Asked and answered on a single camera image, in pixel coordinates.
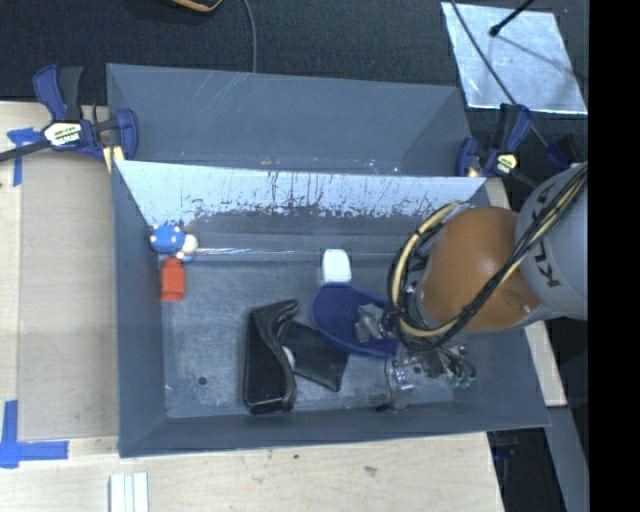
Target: white surface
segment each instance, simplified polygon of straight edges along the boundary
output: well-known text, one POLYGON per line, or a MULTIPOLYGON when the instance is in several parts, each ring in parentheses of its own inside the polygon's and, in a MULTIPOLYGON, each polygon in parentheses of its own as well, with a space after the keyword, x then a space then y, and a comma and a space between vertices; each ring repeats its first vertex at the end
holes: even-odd
MULTIPOLYGON (((586 114, 562 35, 552 13, 525 10, 495 36, 489 29, 513 9, 457 4, 464 22, 516 102, 530 110, 586 114)), ((511 103, 464 31, 450 2, 442 2, 467 104, 511 103)))
POLYGON ((325 283, 351 281, 351 263, 343 249, 327 249, 322 256, 322 277, 325 283))
POLYGON ((111 475, 109 512, 149 512, 147 473, 111 475))
POLYGON ((217 214, 318 217, 425 217, 452 201, 465 201, 485 178, 427 178, 320 172, 262 171, 119 161, 134 200, 149 225, 217 214))

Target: yellow cable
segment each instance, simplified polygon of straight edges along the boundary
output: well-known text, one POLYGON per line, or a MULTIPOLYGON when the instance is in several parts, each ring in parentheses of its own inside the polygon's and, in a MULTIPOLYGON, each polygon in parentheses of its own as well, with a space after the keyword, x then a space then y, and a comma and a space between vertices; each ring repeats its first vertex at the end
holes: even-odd
POLYGON ((194 11, 199 11, 199 12, 211 12, 216 7, 218 7, 220 5, 220 3, 222 2, 222 0, 218 0, 211 7, 207 7, 206 5, 201 5, 201 4, 198 4, 198 3, 193 2, 191 0, 173 0, 173 1, 175 3, 177 3, 177 4, 182 5, 183 7, 188 7, 189 9, 193 9, 194 11))
MULTIPOLYGON (((586 179, 585 177, 582 177, 581 179, 577 180, 560 198, 558 198, 557 208, 553 212, 547 213, 545 215, 545 217, 542 219, 542 224, 538 227, 536 232, 532 235, 531 241, 529 242, 530 244, 539 240, 551 229, 551 227, 554 225, 555 220, 560 216, 561 213, 564 212, 565 206, 568 204, 571 204, 573 199, 575 199, 575 197, 581 190, 585 179, 586 179)), ((441 208, 440 210, 435 212, 433 215, 431 215, 418 228, 416 233, 414 233, 409 238, 409 240, 405 244, 400 257, 398 258, 398 263, 394 271, 392 287, 391 287, 391 303, 395 307, 398 306, 398 299, 400 295, 400 281, 402 278, 402 274, 404 272, 404 267, 409 258, 409 254, 413 250, 413 247, 428 229, 433 227, 433 225, 442 222, 442 219, 448 213, 450 213, 453 210, 453 208, 456 207, 458 204, 459 203, 451 203, 446 207, 441 208)), ((518 269, 520 264, 524 261, 524 259, 527 256, 528 254, 524 254, 520 259, 518 259, 518 261, 511 264, 511 266, 505 272, 504 276, 502 276, 502 279, 500 279, 498 286, 506 282, 513 275, 513 273, 518 269)), ((452 319, 448 320, 447 322, 445 322, 444 324, 442 324, 440 327, 436 329, 431 329, 431 330, 416 329, 415 327, 412 327, 411 325, 407 324, 407 322, 405 322, 402 318, 399 318, 398 323, 399 323, 400 329, 405 333, 414 337, 424 338, 424 337, 437 336, 439 334, 446 333, 455 325, 455 323, 459 318, 460 318, 460 315, 457 315, 452 319)))

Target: black object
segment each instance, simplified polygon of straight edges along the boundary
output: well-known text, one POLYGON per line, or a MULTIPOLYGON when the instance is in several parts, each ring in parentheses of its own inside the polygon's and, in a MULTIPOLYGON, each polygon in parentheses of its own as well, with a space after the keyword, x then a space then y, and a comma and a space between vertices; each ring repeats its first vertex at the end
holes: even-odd
MULTIPOLYGON (((81 66, 67 66, 67 67, 58 67, 58 85, 59 91, 62 94, 62 100, 64 101, 64 107, 66 107, 66 112, 64 109, 55 108, 47 105, 49 113, 52 114, 52 121, 60 121, 62 119, 82 119, 82 110, 80 105, 78 105, 78 88, 80 86, 80 77, 82 76, 82 72, 84 68, 81 66), (64 115, 61 119, 54 118, 58 115, 64 115)), ((45 76, 49 75, 51 72, 45 72, 45 76)), ((51 94, 52 91, 55 91, 55 80, 54 76, 48 76, 43 79, 43 87, 44 91, 37 90, 38 99, 42 102, 47 99, 48 94, 51 94)))
POLYGON ((282 344, 293 353, 296 361, 293 373, 332 391, 340 391, 348 352, 328 343, 315 329, 295 321, 291 322, 282 344))
POLYGON ((252 414, 293 409, 296 381, 280 337, 297 311, 288 300, 249 313, 243 399, 252 414))
POLYGON ((515 453, 518 445, 518 437, 515 430, 503 430, 498 432, 487 432, 487 438, 489 440, 493 464, 498 476, 500 494, 504 498, 509 459, 515 453))
POLYGON ((522 11, 524 11, 527 7, 529 7, 533 2, 535 2, 535 0, 527 0, 520 7, 518 7, 515 11, 513 11, 511 14, 509 14, 509 16, 507 16, 505 19, 503 19, 500 23, 498 23, 497 25, 494 25, 493 27, 491 27, 491 29, 489 29, 489 35, 491 35, 492 37, 497 36, 500 33, 500 31, 512 19, 514 19, 516 16, 518 16, 522 11))

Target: blue figurine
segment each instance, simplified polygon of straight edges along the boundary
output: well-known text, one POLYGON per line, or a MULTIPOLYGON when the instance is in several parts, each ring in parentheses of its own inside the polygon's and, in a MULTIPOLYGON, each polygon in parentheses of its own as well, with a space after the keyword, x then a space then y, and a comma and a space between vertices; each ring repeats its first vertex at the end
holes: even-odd
POLYGON ((185 263, 193 260, 198 248, 196 237, 185 233, 177 224, 153 226, 149 242, 154 251, 175 256, 185 263))

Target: black carpet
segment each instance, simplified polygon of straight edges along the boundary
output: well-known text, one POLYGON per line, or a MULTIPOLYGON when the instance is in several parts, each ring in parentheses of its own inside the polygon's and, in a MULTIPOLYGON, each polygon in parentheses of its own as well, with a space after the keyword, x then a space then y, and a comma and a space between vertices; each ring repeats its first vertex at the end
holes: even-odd
MULTIPOLYGON (((257 27, 259 72, 460 85, 440 2, 249 3, 257 27)), ((467 3, 515 8, 520 2, 467 3)), ((554 13, 588 105, 589 1, 539 0, 531 9, 554 13)), ((210 15, 159 0, 0 0, 0 20, 0 99, 34 100, 31 78, 51 63, 83 66, 80 102, 103 105, 106 63, 234 71, 250 71, 252 66, 250 24, 241 0, 223 0, 210 15)), ((497 113, 469 111, 468 119, 472 133, 483 139, 495 131, 497 113)), ((536 114, 535 122, 547 140, 567 138, 576 161, 588 158, 586 119, 536 114)), ((534 182, 557 172, 535 137, 529 136, 520 151, 520 171, 534 182)), ((531 188, 515 178, 505 179, 505 186, 518 210, 531 188)), ((586 372, 586 322, 562 319, 549 322, 549 327, 561 372, 563 363, 580 356, 586 372)), ((576 365, 570 366, 575 382, 576 365)), ((588 456, 588 395, 585 390, 577 393, 580 400, 574 400, 573 410, 588 456)), ((513 448, 505 452, 507 512, 563 511, 544 433, 520 431, 504 437, 508 435, 500 434, 513 448)), ((497 464, 502 476, 503 462, 497 464)))

